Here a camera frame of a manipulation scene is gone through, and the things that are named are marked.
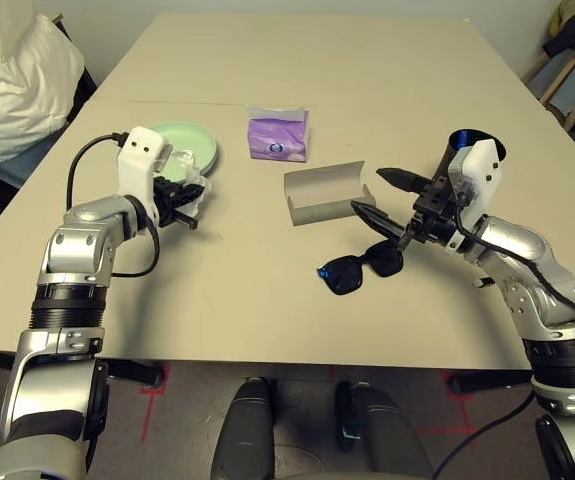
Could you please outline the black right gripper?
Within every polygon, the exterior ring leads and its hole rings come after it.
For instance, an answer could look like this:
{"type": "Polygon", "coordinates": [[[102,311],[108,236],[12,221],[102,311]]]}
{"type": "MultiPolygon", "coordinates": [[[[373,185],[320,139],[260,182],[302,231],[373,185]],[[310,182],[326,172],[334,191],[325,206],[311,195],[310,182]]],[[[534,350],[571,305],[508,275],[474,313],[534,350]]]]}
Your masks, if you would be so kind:
{"type": "Polygon", "coordinates": [[[394,240],[399,251],[405,251],[412,241],[432,242],[456,251],[463,237],[458,233],[454,220],[456,200],[453,187],[446,175],[430,180],[400,168],[379,168],[376,173],[389,185],[404,192],[416,193],[413,215],[407,226],[389,218],[376,206],[352,200],[355,214],[372,230],[394,240]]]}

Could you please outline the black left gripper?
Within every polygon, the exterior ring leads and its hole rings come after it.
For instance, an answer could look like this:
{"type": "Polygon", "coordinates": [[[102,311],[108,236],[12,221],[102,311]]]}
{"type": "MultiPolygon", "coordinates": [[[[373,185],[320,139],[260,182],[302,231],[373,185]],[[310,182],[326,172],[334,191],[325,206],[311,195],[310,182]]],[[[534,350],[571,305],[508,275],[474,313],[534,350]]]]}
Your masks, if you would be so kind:
{"type": "Polygon", "coordinates": [[[165,228],[174,222],[185,224],[190,230],[198,227],[198,221],[180,208],[197,201],[204,191],[198,184],[173,182],[162,176],[153,180],[154,202],[158,210],[158,226],[165,228]]]}

